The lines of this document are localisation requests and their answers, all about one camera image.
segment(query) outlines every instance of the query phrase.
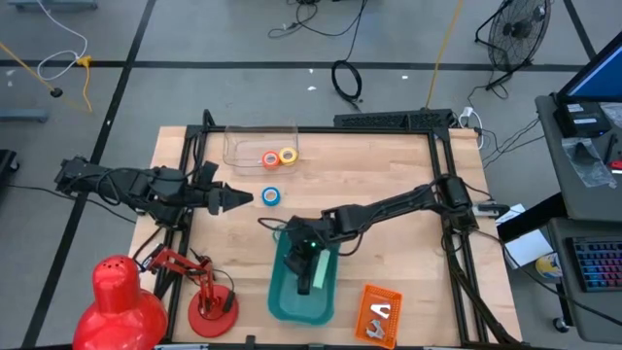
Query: orange tray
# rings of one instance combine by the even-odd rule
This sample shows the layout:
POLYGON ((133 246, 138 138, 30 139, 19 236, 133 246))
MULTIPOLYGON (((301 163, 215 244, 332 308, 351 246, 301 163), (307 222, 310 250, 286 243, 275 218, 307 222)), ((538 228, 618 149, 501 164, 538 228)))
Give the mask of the orange tray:
POLYGON ((357 321, 355 337, 362 341, 382 346, 385 349, 395 348, 397 342, 397 328, 399 326, 400 310, 400 293, 390 291, 381 287, 376 287, 373 285, 365 285, 365 288, 363 290, 363 297, 361 298, 361 305, 359 307, 359 320, 357 321), (371 311, 371 304, 375 303, 388 303, 391 305, 391 310, 388 312, 388 319, 384 319, 380 315, 371 311), (371 321, 373 320, 380 321, 380 326, 385 332, 385 336, 382 339, 367 335, 367 328, 369 328, 370 330, 374 330, 374 326, 371 324, 371 321))

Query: blue tape roll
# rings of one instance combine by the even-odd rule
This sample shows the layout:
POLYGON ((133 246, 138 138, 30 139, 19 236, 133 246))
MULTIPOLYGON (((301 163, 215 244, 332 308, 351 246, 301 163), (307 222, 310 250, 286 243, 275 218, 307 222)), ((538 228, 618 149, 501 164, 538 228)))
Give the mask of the blue tape roll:
POLYGON ((263 190, 263 192, 261 193, 261 199, 263 199, 263 204, 267 206, 275 206, 281 201, 281 194, 276 188, 269 187, 263 190), (274 198, 268 199, 268 195, 272 193, 274 194, 274 198))

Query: computer monitor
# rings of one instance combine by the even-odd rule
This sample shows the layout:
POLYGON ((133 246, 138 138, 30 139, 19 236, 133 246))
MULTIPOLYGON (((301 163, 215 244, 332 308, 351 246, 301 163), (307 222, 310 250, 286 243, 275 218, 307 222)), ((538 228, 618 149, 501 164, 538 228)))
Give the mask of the computer monitor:
POLYGON ((622 102, 622 32, 558 95, 574 101, 622 102))

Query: red object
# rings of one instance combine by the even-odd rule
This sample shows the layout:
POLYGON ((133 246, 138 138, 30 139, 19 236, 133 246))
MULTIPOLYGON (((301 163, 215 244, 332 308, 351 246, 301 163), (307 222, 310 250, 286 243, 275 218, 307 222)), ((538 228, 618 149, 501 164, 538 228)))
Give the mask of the red object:
POLYGON ((217 300, 216 305, 210 309, 205 317, 201 316, 199 312, 199 293, 194 295, 190 302, 188 321, 195 333, 205 337, 215 337, 226 333, 235 325, 239 312, 237 300, 233 300, 229 312, 223 312, 223 303, 228 294, 229 288, 215 285, 214 297, 217 300))
POLYGON ((268 151, 261 157, 261 163, 267 170, 278 169, 280 161, 279 154, 274 151, 268 151))
POLYGON ((229 288, 214 284, 214 270, 209 258, 196 256, 199 260, 199 264, 196 264, 162 245, 150 254, 150 258, 152 259, 147 266, 148 270, 166 267, 188 276, 200 286, 188 309, 188 321, 197 334, 215 337, 233 327, 239 312, 237 299, 229 288), (230 308, 225 312, 225 302, 228 298, 230 308))
POLYGON ((153 349, 168 322, 160 300, 140 289, 136 263, 125 256, 101 262, 92 276, 95 303, 80 319, 73 348, 153 349))

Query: white cable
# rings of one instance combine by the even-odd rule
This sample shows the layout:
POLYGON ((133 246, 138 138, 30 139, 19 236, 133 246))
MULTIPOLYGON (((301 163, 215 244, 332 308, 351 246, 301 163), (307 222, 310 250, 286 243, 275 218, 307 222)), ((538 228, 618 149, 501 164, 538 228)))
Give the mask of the white cable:
POLYGON ((78 32, 75 32, 75 31, 73 31, 73 30, 71 30, 71 29, 67 28, 66 26, 64 26, 63 24, 61 24, 60 22, 58 22, 56 19, 54 19, 54 18, 50 15, 50 11, 49 11, 49 10, 47 10, 47 9, 43 6, 43 4, 41 3, 41 0, 37 0, 37 3, 39 3, 39 6, 41 7, 41 10, 43 10, 43 12, 46 14, 46 16, 48 16, 48 18, 49 18, 49 19, 51 19, 51 20, 52 20, 52 22, 54 22, 54 23, 55 23, 56 25, 58 25, 59 27, 61 27, 61 28, 65 29, 66 31, 70 32, 71 34, 73 34, 73 35, 75 35, 75 36, 77 36, 77 37, 80 37, 82 40, 84 40, 84 41, 85 41, 85 48, 82 50, 82 53, 80 53, 80 54, 78 54, 77 52, 72 51, 72 50, 65 50, 65 51, 61 51, 61 52, 57 52, 57 53, 55 53, 55 54, 52 54, 51 56, 49 56, 49 57, 47 57, 47 58, 44 58, 44 60, 42 60, 42 61, 41 61, 41 63, 39 63, 39 65, 37 66, 37 75, 39 75, 39 77, 40 77, 41 79, 45 80, 45 81, 52 81, 52 80, 54 80, 54 79, 56 79, 56 78, 59 78, 59 77, 60 77, 60 76, 62 76, 63 74, 67 73, 67 71, 69 70, 69 68, 73 67, 73 65, 74 65, 74 64, 76 64, 76 61, 78 61, 78 59, 82 58, 82 56, 84 56, 84 55, 85 55, 85 53, 86 53, 86 48, 88 47, 88 40, 87 40, 87 39, 86 39, 86 38, 85 38, 82 34, 80 34, 80 33, 78 33, 78 32), (44 77, 44 76, 43 76, 43 74, 41 74, 41 71, 42 71, 42 69, 43 69, 43 66, 46 64, 46 62, 48 62, 49 60, 51 60, 51 59, 53 59, 53 58, 55 58, 55 57, 57 57, 57 56, 60 56, 60 55, 62 55, 62 54, 66 54, 66 53, 71 53, 72 55, 74 55, 74 60, 73 60, 71 63, 69 63, 69 65, 68 65, 65 69, 63 69, 60 73, 56 74, 55 76, 53 76, 53 77, 49 77, 49 78, 46 78, 46 77, 44 77))
MULTIPOLYGON (((474 115, 477 118, 477 122, 479 123, 479 128, 483 129, 484 124, 482 123, 482 119, 479 118, 477 112, 475 112, 471 107, 465 107, 463 113, 458 117, 458 124, 461 128, 468 127, 468 119, 471 115, 474 115), (463 124, 463 118, 466 118, 466 124, 463 124)), ((484 136, 479 135, 479 144, 477 145, 477 149, 481 150, 484 147, 484 136)))

